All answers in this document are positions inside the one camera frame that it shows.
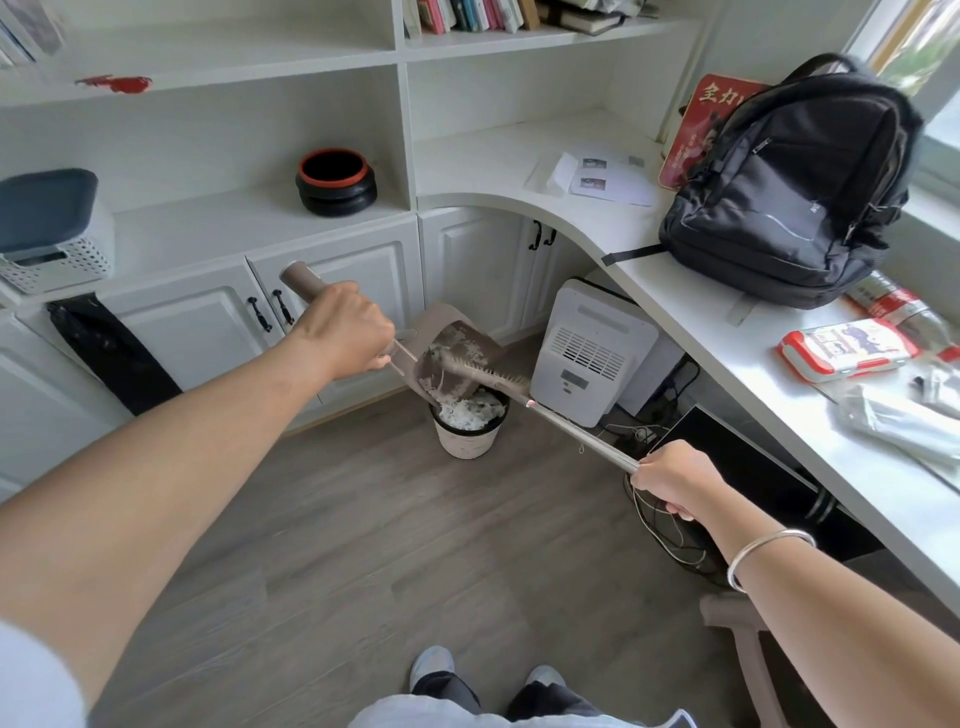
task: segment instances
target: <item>window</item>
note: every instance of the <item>window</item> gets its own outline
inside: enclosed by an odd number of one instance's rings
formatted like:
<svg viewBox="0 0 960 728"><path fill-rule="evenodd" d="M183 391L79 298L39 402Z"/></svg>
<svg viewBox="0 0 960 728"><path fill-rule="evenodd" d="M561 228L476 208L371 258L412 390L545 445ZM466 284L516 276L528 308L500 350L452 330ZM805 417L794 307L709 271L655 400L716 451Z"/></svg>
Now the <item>window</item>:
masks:
<svg viewBox="0 0 960 728"><path fill-rule="evenodd" d="M917 182L960 203L960 0L913 0L871 58L927 121Z"/></svg>

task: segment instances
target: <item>silver bangle bracelet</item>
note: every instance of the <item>silver bangle bracelet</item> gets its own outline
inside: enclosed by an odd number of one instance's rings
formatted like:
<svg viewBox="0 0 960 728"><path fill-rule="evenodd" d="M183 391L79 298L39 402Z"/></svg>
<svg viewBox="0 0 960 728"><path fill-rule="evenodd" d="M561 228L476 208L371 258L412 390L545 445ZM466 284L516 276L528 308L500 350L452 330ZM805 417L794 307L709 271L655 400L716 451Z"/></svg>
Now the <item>silver bangle bracelet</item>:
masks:
<svg viewBox="0 0 960 728"><path fill-rule="evenodd" d="M741 587L740 582L736 580L736 568L740 566L740 562L742 562L745 558L747 558L750 554L752 554L761 546L764 546L765 544L769 544L771 541L776 541L777 539L786 538L788 536L793 536L798 539L803 539L814 548L817 547L817 542L814 540L814 538L810 534L808 534L806 531L802 531L799 528L784 528L782 531L777 531L776 533L770 533L770 534L767 534L766 536L760 536L760 538L756 539L756 541L751 541L746 546L741 548L740 552L736 556L734 556L733 560L730 562L730 568L727 569L727 582L731 585L731 587L736 589L738 592L742 592L743 594L746 594L747 590Z"/></svg>

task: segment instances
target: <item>black backpack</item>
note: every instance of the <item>black backpack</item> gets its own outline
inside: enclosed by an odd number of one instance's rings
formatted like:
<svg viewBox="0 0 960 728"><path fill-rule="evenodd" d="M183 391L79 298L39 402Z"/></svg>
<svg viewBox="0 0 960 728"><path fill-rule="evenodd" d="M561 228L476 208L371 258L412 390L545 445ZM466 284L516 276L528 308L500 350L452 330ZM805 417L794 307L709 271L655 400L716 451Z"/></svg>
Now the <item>black backpack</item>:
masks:
<svg viewBox="0 0 960 728"><path fill-rule="evenodd" d="M813 75L829 64L845 73ZM660 226L683 265L757 298L816 308L883 259L924 121L859 61L810 59L733 112Z"/></svg>

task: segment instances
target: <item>gray lid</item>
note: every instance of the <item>gray lid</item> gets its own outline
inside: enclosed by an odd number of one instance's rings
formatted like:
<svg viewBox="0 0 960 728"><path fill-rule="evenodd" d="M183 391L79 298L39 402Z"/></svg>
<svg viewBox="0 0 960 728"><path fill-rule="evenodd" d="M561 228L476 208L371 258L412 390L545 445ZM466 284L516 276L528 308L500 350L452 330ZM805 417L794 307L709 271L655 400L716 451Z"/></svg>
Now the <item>gray lid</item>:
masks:
<svg viewBox="0 0 960 728"><path fill-rule="evenodd" d="M90 223L97 176L54 169L0 182L0 253L49 248L77 237Z"/></svg>

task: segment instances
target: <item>plastic bottle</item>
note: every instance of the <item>plastic bottle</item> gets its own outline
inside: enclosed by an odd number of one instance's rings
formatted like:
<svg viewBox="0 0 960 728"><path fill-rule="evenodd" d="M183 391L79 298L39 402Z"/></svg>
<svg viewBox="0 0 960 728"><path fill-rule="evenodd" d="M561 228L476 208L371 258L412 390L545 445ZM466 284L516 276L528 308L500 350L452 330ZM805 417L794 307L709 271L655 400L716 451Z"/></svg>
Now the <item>plastic bottle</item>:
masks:
<svg viewBox="0 0 960 728"><path fill-rule="evenodd" d="M943 361L960 363L960 346L953 342L950 325L916 295L879 271L855 284L847 296L875 319L893 324L921 349Z"/></svg>

